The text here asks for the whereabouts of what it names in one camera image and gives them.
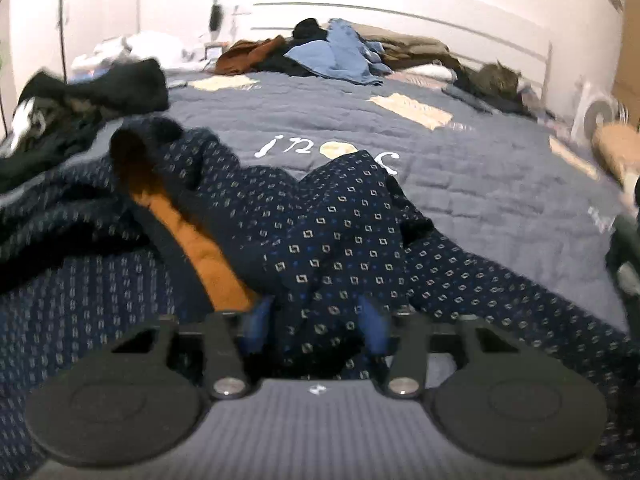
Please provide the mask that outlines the navy patterned cardigan orange lining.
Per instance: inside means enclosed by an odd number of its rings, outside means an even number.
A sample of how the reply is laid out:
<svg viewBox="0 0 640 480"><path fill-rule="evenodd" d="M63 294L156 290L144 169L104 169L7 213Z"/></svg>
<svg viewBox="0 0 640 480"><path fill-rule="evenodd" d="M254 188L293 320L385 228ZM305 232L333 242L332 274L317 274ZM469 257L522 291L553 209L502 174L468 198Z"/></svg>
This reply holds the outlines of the navy patterned cardigan orange lining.
<svg viewBox="0 0 640 480"><path fill-rule="evenodd" d="M33 388L162 314L272 308L270 372L367 378L360 300L435 321L470 314L591 380L608 404L601 467L639 474L639 347L611 325L439 232L364 151L306 177L245 166L212 132L125 122L107 155L1 211L1 474L41 455Z"/></svg>

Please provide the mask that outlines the black clothes pile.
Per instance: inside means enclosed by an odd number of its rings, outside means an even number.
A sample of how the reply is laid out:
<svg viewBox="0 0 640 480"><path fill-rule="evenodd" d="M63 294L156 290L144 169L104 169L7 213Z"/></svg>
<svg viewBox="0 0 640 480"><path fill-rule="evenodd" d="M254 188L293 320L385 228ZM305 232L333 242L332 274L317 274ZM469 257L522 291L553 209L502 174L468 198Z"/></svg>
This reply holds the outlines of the black clothes pile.
<svg viewBox="0 0 640 480"><path fill-rule="evenodd" d="M111 120L168 107L165 75L154 58L72 84L40 70L18 98L11 131L1 142L1 191L87 151Z"/></svg>

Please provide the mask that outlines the grey blue quilted bedspread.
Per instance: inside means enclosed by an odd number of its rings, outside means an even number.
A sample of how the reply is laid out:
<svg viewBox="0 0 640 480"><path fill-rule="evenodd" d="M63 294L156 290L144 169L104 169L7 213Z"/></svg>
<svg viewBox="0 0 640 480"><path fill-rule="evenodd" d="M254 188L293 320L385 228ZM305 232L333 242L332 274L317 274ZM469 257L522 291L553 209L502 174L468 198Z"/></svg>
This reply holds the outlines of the grey blue quilted bedspread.
<svg viewBox="0 0 640 480"><path fill-rule="evenodd" d="M370 87L265 74L241 89L210 92L190 84L169 90L168 101L165 113L122 118L101 157L90 162L107 155L125 122L154 116L206 129L241 164L279 168L295 179L364 151L454 244L632 340L605 264L610 236L594 223L595 214L611 218L622 209L616 189L553 154L540 125L482 114L397 81Z"/></svg>

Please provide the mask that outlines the tabby cat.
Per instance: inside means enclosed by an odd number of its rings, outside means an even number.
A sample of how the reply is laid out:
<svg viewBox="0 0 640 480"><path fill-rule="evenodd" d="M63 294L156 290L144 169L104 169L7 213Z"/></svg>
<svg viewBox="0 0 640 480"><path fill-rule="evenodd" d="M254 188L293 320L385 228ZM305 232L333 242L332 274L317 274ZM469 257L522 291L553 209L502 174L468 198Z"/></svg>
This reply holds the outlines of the tabby cat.
<svg viewBox="0 0 640 480"><path fill-rule="evenodd" d="M454 85L500 112L526 115L526 107L518 93L520 77L520 72L495 62L485 64L480 70L460 70Z"/></svg>

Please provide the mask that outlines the light blue garment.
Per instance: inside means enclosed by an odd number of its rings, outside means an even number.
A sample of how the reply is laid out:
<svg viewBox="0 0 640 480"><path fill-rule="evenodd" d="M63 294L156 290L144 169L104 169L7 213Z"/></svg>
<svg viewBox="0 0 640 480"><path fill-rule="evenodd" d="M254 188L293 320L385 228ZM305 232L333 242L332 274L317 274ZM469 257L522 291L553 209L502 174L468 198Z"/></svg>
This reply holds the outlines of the light blue garment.
<svg viewBox="0 0 640 480"><path fill-rule="evenodd" d="M316 76L366 86L382 84L382 78L393 73L383 53L382 44L361 38L348 21L331 18L326 40L292 47L284 57Z"/></svg>

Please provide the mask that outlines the rust brown garment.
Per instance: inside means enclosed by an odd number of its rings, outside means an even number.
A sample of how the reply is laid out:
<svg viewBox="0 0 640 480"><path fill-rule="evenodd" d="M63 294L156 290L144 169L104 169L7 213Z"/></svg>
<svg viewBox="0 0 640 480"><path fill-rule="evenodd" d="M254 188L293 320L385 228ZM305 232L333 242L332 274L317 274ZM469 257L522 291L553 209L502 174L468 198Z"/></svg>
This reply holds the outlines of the rust brown garment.
<svg viewBox="0 0 640 480"><path fill-rule="evenodd" d="M248 73L285 46L286 40L282 36L262 41L240 40L218 58L213 74L234 76Z"/></svg>

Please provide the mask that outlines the olive beige blanket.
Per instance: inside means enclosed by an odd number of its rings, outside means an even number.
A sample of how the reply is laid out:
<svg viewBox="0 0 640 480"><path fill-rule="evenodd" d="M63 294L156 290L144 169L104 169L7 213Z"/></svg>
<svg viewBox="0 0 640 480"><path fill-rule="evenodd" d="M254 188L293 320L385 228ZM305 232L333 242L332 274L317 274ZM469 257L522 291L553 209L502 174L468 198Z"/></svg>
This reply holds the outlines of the olive beige blanket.
<svg viewBox="0 0 640 480"><path fill-rule="evenodd" d="M450 70L461 70L460 62L446 44L435 38L411 36L357 23L352 23L352 29L363 40L378 42L383 47L382 60L392 70L406 70L432 63L442 64Z"/></svg>

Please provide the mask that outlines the white fan heater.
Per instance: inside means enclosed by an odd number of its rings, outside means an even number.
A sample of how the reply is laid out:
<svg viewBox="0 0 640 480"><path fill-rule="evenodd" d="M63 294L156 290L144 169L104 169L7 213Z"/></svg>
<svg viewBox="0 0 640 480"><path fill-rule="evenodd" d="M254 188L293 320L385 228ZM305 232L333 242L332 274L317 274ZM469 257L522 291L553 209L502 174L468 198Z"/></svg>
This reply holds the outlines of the white fan heater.
<svg viewBox="0 0 640 480"><path fill-rule="evenodd" d="M570 140L578 145L589 145L599 127L620 118L620 104L611 93L605 92L589 80L584 80L578 91L577 106Z"/></svg>

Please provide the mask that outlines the white headboard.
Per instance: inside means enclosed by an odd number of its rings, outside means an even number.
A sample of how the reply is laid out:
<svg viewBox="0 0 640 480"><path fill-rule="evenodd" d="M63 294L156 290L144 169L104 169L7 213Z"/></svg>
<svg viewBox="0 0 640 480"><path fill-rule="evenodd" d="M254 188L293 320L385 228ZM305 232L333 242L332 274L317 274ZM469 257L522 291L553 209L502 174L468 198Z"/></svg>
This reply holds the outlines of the white headboard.
<svg viewBox="0 0 640 480"><path fill-rule="evenodd" d="M258 2L236 16L238 37L247 40L285 36L304 18L323 24L331 18L370 25L410 36L432 37L449 48L462 64L478 70L500 62L521 74L537 96L546 96L551 52L549 33L519 16L465 1L437 10L430 3L422 11L397 6L358 6L353 3L282 1Z"/></svg>

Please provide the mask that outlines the white wardrobe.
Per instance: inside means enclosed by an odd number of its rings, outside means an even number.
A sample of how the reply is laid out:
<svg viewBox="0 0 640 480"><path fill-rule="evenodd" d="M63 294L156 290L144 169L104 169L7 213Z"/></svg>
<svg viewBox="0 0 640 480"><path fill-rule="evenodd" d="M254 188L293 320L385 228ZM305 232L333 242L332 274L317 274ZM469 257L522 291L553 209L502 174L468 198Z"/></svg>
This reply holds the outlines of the white wardrobe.
<svg viewBox="0 0 640 480"><path fill-rule="evenodd" d="M1 0L1 134L38 70L71 80L74 59L140 28L139 0Z"/></svg>

